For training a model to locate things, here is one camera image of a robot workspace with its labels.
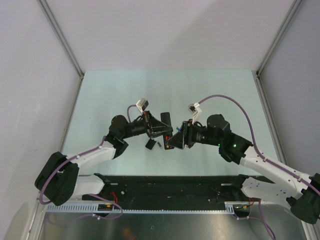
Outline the black remote control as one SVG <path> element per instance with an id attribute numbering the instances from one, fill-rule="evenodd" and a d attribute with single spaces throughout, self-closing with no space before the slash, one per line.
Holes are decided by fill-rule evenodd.
<path id="1" fill-rule="evenodd" d="M 173 128 L 171 123 L 171 116 L 169 112 L 162 112 L 160 114 L 160 120 L 166 124 L 166 131 L 162 134 L 163 136 L 163 148 L 165 150 L 172 150 L 174 147 L 167 144 L 167 141 L 173 136 Z"/>

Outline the black battery cover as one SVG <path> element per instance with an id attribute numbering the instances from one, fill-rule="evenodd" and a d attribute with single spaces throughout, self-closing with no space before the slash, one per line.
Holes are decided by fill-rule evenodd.
<path id="1" fill-rule="evenodd" d="M 146 143 L 145 147 L 148 149 L 148 150 L 152 150 L 155 146 L 157 142 L 153 139 L 149 139 L 148 142 Z"/>

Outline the red battery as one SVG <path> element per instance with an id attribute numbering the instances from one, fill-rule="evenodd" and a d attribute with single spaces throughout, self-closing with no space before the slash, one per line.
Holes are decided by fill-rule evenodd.
<path id="1" fill-rule="evenodd" d="M 169 150 L 171 148 L 170 145 L 168 145 L 168 140 L 170 139 L 171 137 L 169 135 L 166 135 L 165 136 L 165 149 L 166 150 Z"/>

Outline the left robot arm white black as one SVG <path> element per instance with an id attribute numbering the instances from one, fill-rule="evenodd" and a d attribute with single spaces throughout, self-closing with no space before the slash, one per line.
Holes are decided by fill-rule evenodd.
<path id="1" fill-rule="evenodd" d="M 97 173 L 81 176 L 80 172 L 118 158 L 127 149 L 125 140 L 128 138 L 146 134 L 151 140 L 160 136 L 168 140 L 172 132 L 169 112 L 161 113 L 160 119 L 156 119 L 149 111 L 143 111 L 132 122 L 123 115 L 116 115 L 111 120 L 108 134 L 98 146 L 74 156 L 57 151 L 49 157 L 34 183 L 40 192 L 40 203 L 60 206 L 72 197 L 83 195 L 107 199 L 111 188 L 103 178 Z"/>

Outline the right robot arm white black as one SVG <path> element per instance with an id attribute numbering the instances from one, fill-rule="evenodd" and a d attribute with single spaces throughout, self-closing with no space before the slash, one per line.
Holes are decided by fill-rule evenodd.
<path id="1" fill-rule="evenodd" d="M 252 142 L 233 133 L 221 114 L 209 116 L 206 126 L 184 121 L 176 134 L 164 139 L 168 146 L 177 149 L 191 148 L 196 143 L 217 146 L 219 155 L 227 162 L 254 170 L 269 180 L 263 182 L 245 177 L 242 183 L 230 188 L 235 200 L 258 198 L 289 209 L 308 224 L 314 225 L 319 220 L 319 173 L 311 176 L 263 156 Z"/>

